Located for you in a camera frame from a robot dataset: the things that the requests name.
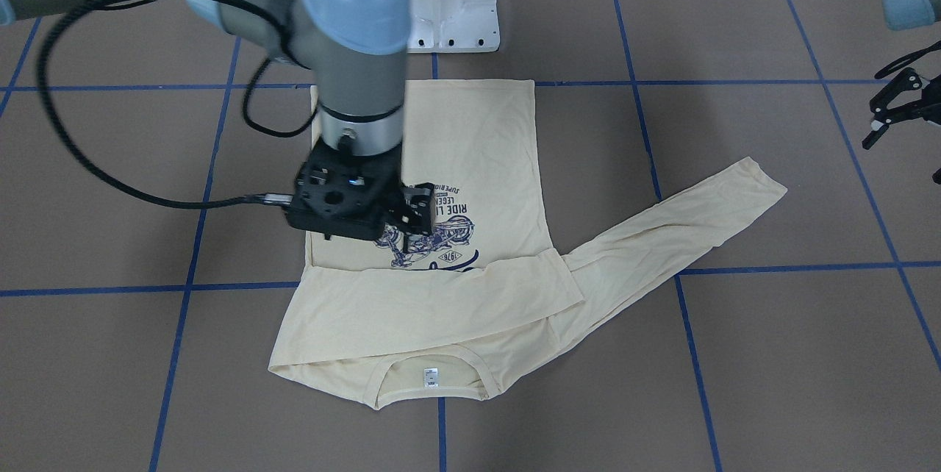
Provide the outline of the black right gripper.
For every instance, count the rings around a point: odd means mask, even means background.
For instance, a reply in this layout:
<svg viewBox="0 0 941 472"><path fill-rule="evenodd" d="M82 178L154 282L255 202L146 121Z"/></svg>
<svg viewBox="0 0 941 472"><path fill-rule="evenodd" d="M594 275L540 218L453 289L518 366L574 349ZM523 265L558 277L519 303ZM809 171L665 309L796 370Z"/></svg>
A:
<svg viewBox="0 0 941 472"><path fill-rule="evenodd" d="M403 145L376 156L356 156L351 147L350 140L337 149L323 140L313 144L285 207L287 223L352 240L380 240L389 226L405 235L432 234L434 185L404 184Z"/></svg>

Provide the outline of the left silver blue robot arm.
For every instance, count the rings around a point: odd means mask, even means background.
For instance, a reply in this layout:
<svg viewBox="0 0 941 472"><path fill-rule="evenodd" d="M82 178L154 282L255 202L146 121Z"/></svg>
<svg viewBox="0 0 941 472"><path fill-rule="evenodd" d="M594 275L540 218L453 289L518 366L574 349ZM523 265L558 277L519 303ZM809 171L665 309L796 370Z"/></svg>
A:
<svg viewBox="0 0 941 472"><path fill-rule="evenodd" d="M940 0L881 0L881 7L885 23L893 31L939 23ZM873 120L870 133L862 140L864 150L873 148L892 126L904 121L940 124L940 76L924 78L913 67L915 61L939 49L940 43L932 43L891 61L874 74L877 80L892 78L868 102Z"/></svg>

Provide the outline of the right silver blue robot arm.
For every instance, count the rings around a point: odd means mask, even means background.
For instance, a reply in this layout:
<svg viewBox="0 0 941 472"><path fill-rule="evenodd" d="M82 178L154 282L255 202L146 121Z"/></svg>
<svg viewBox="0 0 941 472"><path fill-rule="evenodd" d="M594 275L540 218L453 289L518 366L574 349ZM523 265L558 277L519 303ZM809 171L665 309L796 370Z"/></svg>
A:
<svg viewBox="0 0 941 472"><path fill-rule="evenodd" d="M380 240L390 229L404 237L432 235L433 184L401 179L410 0L185 0L225 33L265 48L242 100L249 127L271 137L320 132L297 171L290 194L253 194L185 203L128 186L85 156L57 113L49 90L49 60L57 41L92 12L123 10L157 0L2 0L2 23L58 14L41 44L36 87L51 127L68 153L98 180L146 203L175 210L276 205L292 227L325 237ZM257 124L249 115L255 87L272 62L315 73L312 113L291 131Z"/></svg>

